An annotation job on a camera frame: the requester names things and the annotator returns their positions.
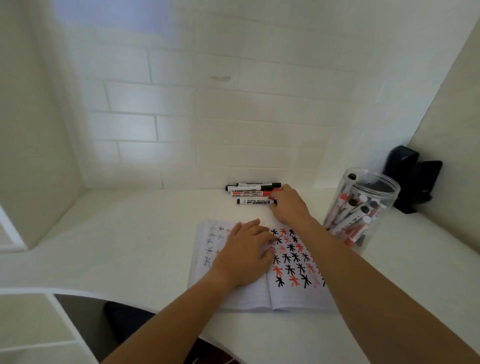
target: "person's right hand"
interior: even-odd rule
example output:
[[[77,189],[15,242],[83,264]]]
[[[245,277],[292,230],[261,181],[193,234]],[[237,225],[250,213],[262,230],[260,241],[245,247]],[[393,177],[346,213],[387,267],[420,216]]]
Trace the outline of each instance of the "person's right hand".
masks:
[[[282,224],[297,229],[299,225],[312,219],[307,205],[290,185],[284,184],[281,191],[273,191],[270,198],[276,199],[276,205],[270,204],[269,207]]]

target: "white shelf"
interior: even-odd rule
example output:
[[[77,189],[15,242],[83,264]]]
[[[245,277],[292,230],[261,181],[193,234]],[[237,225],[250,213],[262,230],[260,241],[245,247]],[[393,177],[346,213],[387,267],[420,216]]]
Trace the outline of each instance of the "white shelf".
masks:
[[[0,312],[0,351],[76,340],[43,294],[0,296]]]
[[[75,343],[0,352],[2,364],[94,364],[83,348]]]

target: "white brick wall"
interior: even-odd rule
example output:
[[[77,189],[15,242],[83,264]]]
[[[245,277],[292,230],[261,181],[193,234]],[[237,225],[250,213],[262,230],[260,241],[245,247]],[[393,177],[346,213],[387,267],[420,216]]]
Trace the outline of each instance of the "white brick wall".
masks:
[[[335,186],[379,169],[480,15],[475,0],[171,2],[164,34],[63,19],[89,187]]]

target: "forearm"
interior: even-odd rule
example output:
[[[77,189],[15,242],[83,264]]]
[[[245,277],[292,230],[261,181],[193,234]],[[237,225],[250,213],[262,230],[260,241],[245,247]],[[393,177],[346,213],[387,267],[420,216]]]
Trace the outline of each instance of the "forearm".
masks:
[[[231,290],[224,279],[207,273],[102,363],[183,363],[195,340]]]
[[[480,362],[457,335],[316,220],[293,228],[371,363]]]

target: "clear plastic jar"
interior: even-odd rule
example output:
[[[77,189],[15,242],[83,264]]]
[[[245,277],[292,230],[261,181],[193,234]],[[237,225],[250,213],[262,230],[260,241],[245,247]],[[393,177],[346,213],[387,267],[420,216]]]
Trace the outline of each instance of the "clear plastic jar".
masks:
[[[360,254],[399,193],[400,185],[390,177],[349,168],[338,184],[324,226]]]

